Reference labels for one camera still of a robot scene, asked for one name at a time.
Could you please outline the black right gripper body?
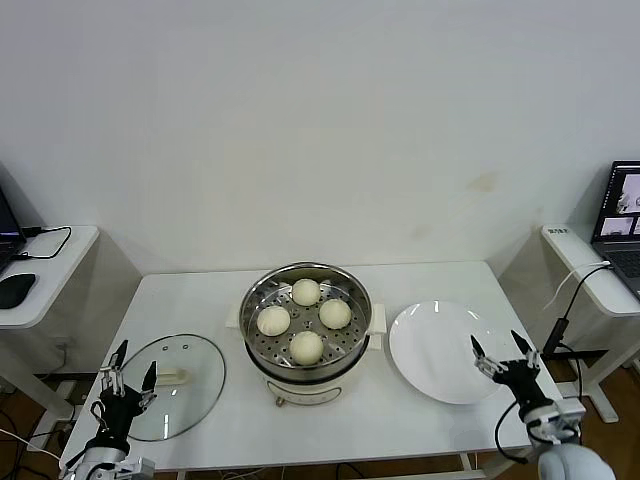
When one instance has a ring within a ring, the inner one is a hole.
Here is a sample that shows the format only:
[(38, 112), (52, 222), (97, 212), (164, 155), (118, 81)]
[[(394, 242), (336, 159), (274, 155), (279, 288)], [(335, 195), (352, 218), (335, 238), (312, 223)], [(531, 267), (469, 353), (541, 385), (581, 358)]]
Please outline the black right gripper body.
[(526, 360), (509, 360), (493, 375), (495, 383), (506, 385), (520, 408), (540, 408), (551, 404), (537, 383), (539, 367), (530, 367)]

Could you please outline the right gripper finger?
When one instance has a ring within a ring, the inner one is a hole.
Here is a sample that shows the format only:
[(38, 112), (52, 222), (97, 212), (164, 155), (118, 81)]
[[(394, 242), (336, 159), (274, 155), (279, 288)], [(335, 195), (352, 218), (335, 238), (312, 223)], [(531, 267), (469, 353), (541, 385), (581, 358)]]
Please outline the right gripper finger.
[(518, 347), (524, 358), (511, 361), (509, 364), (509, 370), (511, 372), (539, 372), (539, 352), (532, 348), (529, 342), (516, 331), (511, 330), (510, 333), (516, 346)]
[(470, 340), (475, 367), (488, 378), (493, 378), (495, 375), (501, 374), (503, 372), (503, 365), (485, 355), (482, 346), (474, 335), (470, 336)]

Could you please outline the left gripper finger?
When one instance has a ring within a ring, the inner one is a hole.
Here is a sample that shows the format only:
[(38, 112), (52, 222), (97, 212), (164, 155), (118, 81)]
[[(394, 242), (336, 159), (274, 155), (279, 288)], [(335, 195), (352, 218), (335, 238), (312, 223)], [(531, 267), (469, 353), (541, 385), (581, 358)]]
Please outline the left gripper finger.
[(127, 349), (128, 341), (124, 340), (116, 351), (111, 354), (107, 364), (99, 369), (103, 393), (109, 391), (115, 396), (125, 395), (122, 366), (126, 359)]
[(155, 385), (157, 381), (157, 366), (156, 362), (152, 361), (148, 370), (145, 373), (142, 386), (141, 386), (141, 400), (140, 406), (148, 406), (155, 398)]

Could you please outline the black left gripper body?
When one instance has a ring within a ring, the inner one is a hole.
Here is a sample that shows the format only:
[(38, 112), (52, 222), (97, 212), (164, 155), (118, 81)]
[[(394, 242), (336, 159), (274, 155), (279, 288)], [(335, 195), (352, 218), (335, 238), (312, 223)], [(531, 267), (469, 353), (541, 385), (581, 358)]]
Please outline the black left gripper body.
[(140, 406), (142, 395), (124, 387), (124, 395), (116, 395), (112, 390), (105, 390), (99, 395), (104, 411), (101, 414), (100, 435), (118, 441), (128, 439), (133, 419), (143, 413)]

